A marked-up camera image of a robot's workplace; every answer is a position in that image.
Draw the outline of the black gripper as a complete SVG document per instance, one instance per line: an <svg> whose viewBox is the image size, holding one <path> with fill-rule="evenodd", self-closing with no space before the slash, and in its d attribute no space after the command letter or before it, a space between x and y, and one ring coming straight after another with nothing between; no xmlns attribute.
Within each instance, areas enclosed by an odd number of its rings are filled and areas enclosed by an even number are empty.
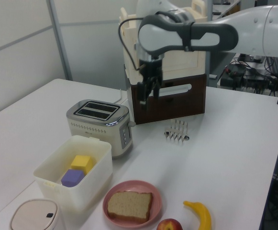
<svg viewBox="0 0 278 230"><path fill-rule="evenodd" d="M143 82L138 83L138 100L141 105L147 106L148 97L152 91L152 83L148 80L156 80L153 87L153 97L159 98L159 91L163 81L162 59L153 59L151 61L139 60L139 73L143 77Z"/></svg>

